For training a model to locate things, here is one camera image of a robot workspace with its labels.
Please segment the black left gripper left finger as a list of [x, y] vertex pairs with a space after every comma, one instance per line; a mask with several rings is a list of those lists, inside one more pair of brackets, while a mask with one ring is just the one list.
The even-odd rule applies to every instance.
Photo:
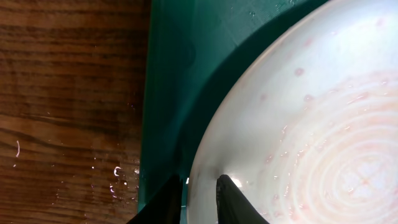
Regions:
[[179, 224], [183, 182], [173, 175], [127, 224]]

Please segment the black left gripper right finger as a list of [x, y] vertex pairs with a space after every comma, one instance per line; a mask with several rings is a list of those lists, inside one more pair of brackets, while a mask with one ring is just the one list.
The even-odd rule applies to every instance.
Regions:
[[269, 224], [226, 174], [216, 181], [216, 206], [219, 224]]

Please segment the light blue plate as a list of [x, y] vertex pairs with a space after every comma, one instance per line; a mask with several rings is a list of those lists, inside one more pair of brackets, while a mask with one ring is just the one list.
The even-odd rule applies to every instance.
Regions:
[[397, 0], [328, 1], [254, 61], [198, 147], [189, 223], [218, 222], [223, 174], [270, 223], [396, 223]]

